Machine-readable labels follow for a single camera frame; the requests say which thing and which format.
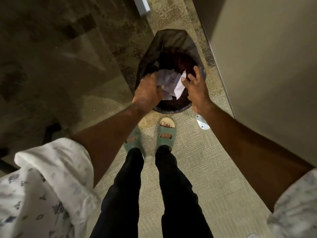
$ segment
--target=beige wall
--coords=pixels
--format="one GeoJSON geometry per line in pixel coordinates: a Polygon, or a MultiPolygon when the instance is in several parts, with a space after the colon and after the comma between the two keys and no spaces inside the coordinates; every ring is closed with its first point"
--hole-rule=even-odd
{"type": "Polygon", "coordinates": [[[317,165],[317,0],[193,0],[237,120],[317,165]]]}

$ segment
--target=trash bin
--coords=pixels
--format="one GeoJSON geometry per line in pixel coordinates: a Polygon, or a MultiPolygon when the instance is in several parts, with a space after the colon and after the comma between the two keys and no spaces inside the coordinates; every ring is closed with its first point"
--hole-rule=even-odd
{"type": "MultiPolygon", "coordinates": [[[[160,69],[174,69],[175,72],[195,75],[194,66],[198,66],[202,78],[206,80],[206,69],[200,59],[197,47],[185,30],[165,29],[158,31],[148,50],[140,61],[135,89],[148,73],[160,69]]],[[[179,99],[162,100],[153,110],[161,114],[176,114],[192,106],[185,88],[179,99]]]]}

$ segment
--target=forearm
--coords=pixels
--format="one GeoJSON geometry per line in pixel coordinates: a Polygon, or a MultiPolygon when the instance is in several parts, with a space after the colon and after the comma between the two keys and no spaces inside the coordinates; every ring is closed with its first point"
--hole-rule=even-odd
{"type": "Polygon", "coordinates": [[[202,116],[244,177],[272,211],[279,196],[313,168],[210,103],[202,116]]]}
{"type": "Polygon", "coordinates": [[[77,133],[73,140],[83,145],[94,169],[94,187],[110,167],[120,147],[146,112],[132,104],[114,116],[77,133]]]}

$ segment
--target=paper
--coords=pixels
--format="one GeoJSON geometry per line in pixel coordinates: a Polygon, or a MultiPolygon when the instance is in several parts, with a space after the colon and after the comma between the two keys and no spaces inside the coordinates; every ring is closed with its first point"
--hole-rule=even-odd
{"type": "Polygon", "coordinates": [[[158,71],[157,85],[164,86],[163,100],[171,100],[173,96],[179,99],[185,88],[181,77],[186,77],[186,71],[183,74],[175,72],[174,69],[161,69],[158,71]]]}

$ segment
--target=hand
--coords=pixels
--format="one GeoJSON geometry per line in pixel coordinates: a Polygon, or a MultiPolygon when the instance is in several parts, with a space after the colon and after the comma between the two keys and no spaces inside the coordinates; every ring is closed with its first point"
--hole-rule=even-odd
{"type": "Polygon", "coordinates": [[[158,72],[147,74],[141,79],[134,93],[132,103],[137,104],[146,113],[150,112],[163,98],[163,90],[156,86],[158,72]]]}
{"type": "Polygon", "coordinates": [[[212,104],[208,94],[206,82],[201,77],[200,70],[197,66],[194,67],[196,77],[188,74],[190,82],[186,78],[182,78],[182,83],[188,89],[188,99],[193,102],[192,109],[197,114],[202,114],[204,110],[212,104]]]}

